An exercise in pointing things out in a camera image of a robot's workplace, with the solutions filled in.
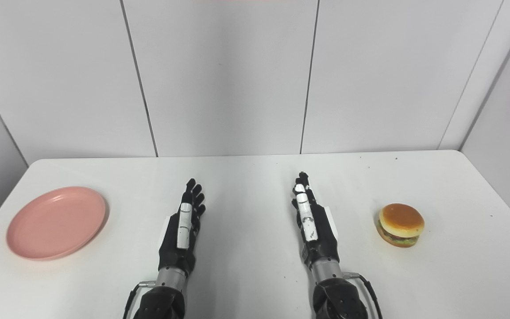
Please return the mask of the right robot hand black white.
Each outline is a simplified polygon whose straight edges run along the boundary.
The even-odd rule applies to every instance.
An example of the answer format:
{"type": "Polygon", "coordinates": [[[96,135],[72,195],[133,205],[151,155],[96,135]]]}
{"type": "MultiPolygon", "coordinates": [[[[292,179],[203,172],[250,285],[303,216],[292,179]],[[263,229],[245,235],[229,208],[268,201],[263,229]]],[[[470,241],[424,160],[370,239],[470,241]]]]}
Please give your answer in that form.
{"type": "Polygon", "coordinates": [[[299,172],[292,192],[295,198],[291,203],[296,209],[296,224],[303,240],[301,257],[306,267],[311,270],[322,259],[339,262],[337,239],[325,208],[318,204],[310,188],[306,172],[299,172]]]}

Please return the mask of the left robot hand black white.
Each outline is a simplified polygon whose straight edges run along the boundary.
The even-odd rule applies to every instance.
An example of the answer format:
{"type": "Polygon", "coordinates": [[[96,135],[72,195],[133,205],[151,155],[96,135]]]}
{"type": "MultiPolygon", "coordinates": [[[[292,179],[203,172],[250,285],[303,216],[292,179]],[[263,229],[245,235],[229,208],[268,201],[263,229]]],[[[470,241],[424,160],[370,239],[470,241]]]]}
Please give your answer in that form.
{"type": "Polygon", "coordinates": [[[186,184],[178,211],[170,216],[162,244],[158,249],[158,269],[176,267],[185,276],[196,266],[194,249],[201,229],[201,216],[206,210],[202,186],[194,178],[186,184]]]}

